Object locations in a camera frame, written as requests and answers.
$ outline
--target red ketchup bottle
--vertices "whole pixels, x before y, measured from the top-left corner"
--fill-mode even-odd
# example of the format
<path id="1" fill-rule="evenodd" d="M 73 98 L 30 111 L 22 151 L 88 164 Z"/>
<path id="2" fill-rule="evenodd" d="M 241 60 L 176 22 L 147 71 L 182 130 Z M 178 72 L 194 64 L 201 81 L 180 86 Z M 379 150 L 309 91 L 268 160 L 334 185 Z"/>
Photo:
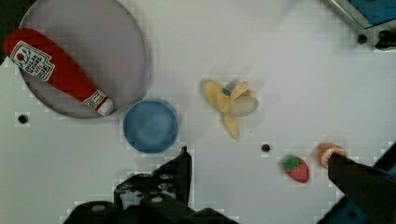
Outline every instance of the red ketchup bottle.
<path id="1" fill-rule="evenodd" d="M 102 116 L 113 110 L 113 101 L 100 91 L 76 62 L 46 36 L 18 29 L 5 41 L 7 56 L 26 73 L 75 97 Z"/>

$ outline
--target orange object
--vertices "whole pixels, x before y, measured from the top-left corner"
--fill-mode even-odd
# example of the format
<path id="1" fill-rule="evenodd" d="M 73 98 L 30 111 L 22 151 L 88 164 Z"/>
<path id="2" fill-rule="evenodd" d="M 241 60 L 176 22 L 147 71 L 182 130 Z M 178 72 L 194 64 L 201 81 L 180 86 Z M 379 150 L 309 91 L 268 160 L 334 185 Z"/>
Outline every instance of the orange object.
<path id="1" fill-rule="evenodd" d="M 333 153 L 346 156 L 344 149 L 333 143 L 321 144 L 319 147 L 318 162 L 327 169 L 329 167 L 328 160 Z"/>

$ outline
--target hole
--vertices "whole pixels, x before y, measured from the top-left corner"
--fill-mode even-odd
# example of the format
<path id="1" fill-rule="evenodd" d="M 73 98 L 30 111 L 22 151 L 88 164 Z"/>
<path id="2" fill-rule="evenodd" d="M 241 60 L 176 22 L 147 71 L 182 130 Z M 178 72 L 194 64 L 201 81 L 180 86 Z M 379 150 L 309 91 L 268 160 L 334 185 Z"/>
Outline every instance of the hole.
<path id="1" fill-rule="evenodd" d="M 263 152 L 269 152 L 270 150 L 271 150 L 270 145 L 268 145 L 268 144 L 262 145 L 262 151 Z"/>
<path id="2" fill-rule="evenodd" d="M 355 218 L 355 217 L 356 217 L 356 213 L 355 213 L 355 212 L 352 212 L 352 211 L 349 211 L 349 212 L 347 213 L 347 215 L 348 215 L 349 217 L 351 217 L 351 218 Z"/>
<path id="3" fill-rule="evenodd" d="M 157 197 L 151 199 L 152 203 L 160 203 L 162 201 L 163 201 L 163 198 L 160 196 L 157 196 Z"/>
<path id="4" fill-rule="evenodd" d="M 25 123 L 27 123 L 27 121 L 29 121 L 29 118 L 28 118 L 26 115 L 20 115 L 20 116 L 18 117 L 18 121 L 19 121 L 21 124 L 25 124 Z"/>
<path id="5" fill-rule="evenodd" d="M 160 175 L 160 179 L 172 179 L 171 175 Z"/>
<path id="6" fill-rule="evenodd" d="M 172 188 L 173 186 L 171 184 L 166 184 L 166 183 L 161 183 L 158 188 L 159 189 L 169 189 Z"/>
<path id="7" fill-rule="evenodd" d="M 220 224 L 220 221 L 218 219 L 212 219 L 209 220 L 209 224 Z"/>
<path id="8" fill-rule="evenodd" d="M 360 45 L 363 45 L 367 42 L 367 37 L 365 35 L 359 35 L 358 36 L 358 43 Z"/>
<path id="9" fill-rule="evenodd" d="M 106 209 L 106 207 L 103 204 L 97 204 L 97 205 L 95 205 L 94 207 L 91 208 L 91 210 L 93 212 L 100 212 L 100 211 L 103 211 L 105 209 Z"/>

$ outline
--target toy fruit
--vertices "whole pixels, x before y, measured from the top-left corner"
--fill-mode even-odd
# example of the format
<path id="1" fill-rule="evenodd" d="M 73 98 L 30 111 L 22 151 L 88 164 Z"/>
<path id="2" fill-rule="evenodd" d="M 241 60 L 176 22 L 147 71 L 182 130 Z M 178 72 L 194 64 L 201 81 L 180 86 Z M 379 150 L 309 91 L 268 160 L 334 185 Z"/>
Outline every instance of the toy fruit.
<path id="1" fill-rule="evenodd" d="M 237 117 L 244 117 L 257 109 L 259 102 L 253 98 L 254 92 L 247 91 L 248 83 L 241 82 L 232 91 L 216 81 L 206 82 L 206 97 L 224 116 L 226 127 L 233 138 L 239 137 Z"/>
<path id="2" fill-rule="evenodd" d="M 343 148 L 332 143 L 321 144 L 319 150 L 320 152 L 318 154 L 318 162 L 326 169 L 329 167 L 328 160 L 330 159 L 333 153 L 336 153 L 341 156 L 347 155 Z"/>
<path id="3" fill-rule="evenodd" d="M 283 163 L 283 167 L 291 179 L 300 183 L 306 183 L 308 181 L 309 169 L 302 159 L 298 157 L 287 158 Z"/>

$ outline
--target white bottle cap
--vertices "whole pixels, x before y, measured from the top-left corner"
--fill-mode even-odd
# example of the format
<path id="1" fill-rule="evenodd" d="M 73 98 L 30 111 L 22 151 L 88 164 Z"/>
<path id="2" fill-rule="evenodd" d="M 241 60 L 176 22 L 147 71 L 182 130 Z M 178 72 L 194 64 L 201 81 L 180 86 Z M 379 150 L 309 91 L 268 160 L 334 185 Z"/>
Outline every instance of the white bottle cap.
<path id="1" fill-rule="evenodd" d="M 98 113 L 102 116 L 106 116 L 113 111 L 113 101 L 110 98 L 107 98 L 105 102 L 99 107 Z"/>

